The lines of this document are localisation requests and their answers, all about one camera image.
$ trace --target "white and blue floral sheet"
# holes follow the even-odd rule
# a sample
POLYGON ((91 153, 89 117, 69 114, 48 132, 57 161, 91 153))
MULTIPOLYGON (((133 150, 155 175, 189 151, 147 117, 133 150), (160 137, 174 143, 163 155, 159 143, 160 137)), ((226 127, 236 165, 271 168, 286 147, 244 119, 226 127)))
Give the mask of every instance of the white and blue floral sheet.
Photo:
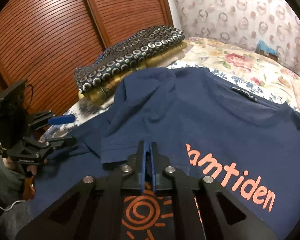
MULTIPOLYGON (((272 93, 271 91, 264 89, 256 84, 251 82, 245 81, 242 78, 239 78, 233 74, 224 73, 222 71, 213 69, 211 67, 205 67, 197 64, 189 64, 182 60, 178 60, 175 63, 169 65, 167 68, 169 69, 177 69, 177 68, 188 68, 188 67, 204 67, 208 68, 214 75, 226 79, 227 81, 236 84, 237 86, 250 91, 251 93, 258 95, 262 98, 268 99, 272 102, 283 104, 285 100, 272 93)), ((298 113, 300 110, 298 106, 294 105, 293 102, 287 102, 288 105, 298 113)), ((68 111, 64 113, 66 114, 73 114, 76 117, 76 121, 73 123, 62 124, 62 125, 52 125, 40 138, 40 141, 44 141, 48 138, 55 138, 55 137, 62 137, 65 136, 68 132, 73 130, 74 128, 78 127, 79 125, 83 124, 84 122, 90 120, 91 118, 107 111, 110 106, 107 108, 103 108, 100 106, 95 106, 91 102, 89 102, 86 98, 80 99, 77 103, 75 103, 68 111)))

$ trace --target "human hand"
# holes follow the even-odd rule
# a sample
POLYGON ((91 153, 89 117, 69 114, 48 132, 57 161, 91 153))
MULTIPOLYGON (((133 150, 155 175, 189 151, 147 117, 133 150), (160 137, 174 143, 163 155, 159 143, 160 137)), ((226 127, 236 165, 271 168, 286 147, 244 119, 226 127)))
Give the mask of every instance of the human hand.
MULTIPOLYGON (((9 169, 9 170, 15 170, 17 168, 17 164, 13 162, 10 158, 2 158, 4 165, 9 169)), ((27 167, 27 171, 30 171, 33 175, 37 174, 37 165, 29 165, 27 167)))

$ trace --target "white string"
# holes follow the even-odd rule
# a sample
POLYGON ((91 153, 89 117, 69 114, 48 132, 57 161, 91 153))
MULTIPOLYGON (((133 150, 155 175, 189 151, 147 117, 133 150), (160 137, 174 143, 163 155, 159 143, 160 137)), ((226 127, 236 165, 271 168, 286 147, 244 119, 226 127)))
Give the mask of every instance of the white string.
POLYGON ((11 207, 9 207, 8 209, 4 209, 4 208, 2 208, 2 207, 0 207, 3 211, 8 211, 8 210, 10 210, 12 207, 13 207, 13 205, 14 204, 16 204, 16 203, 19 203, 19 202, 25 202, 26 200, 17 200, 16 202, 14 202, 12 205, 11 205, 11 207))

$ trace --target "wooden wardrobe door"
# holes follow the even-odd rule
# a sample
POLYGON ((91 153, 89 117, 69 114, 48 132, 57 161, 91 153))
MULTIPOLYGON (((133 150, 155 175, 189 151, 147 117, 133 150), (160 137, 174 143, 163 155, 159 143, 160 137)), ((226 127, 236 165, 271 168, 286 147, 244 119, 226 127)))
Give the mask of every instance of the wooden wardrobe door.
POLYGON ((74 68, 104 49, 97 33, 84 0, 10 0, 0 13, 0 72, 8 85, 34 86, 30 112, 63 114, 78 100, 74 68))
POLYGON ((173 25, 168 0, 88 0, 107 46, 154 25, 173 25))

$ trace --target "black clothing tag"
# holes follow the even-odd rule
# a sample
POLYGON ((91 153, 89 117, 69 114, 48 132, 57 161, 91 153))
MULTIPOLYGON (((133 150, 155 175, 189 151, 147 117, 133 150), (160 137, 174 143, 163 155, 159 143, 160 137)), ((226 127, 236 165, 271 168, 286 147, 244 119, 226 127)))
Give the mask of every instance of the black clothing tag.
POLYGON ((248 92, 247 90, 245 90, 243 88, 233 86, 231 88, 231 90, 234 90, 234 91, 244 95, 246 98, 250 99, 251 101, 258 102, 258 98, 256 98, 253 94, 251 94, 250 92, 248 92))

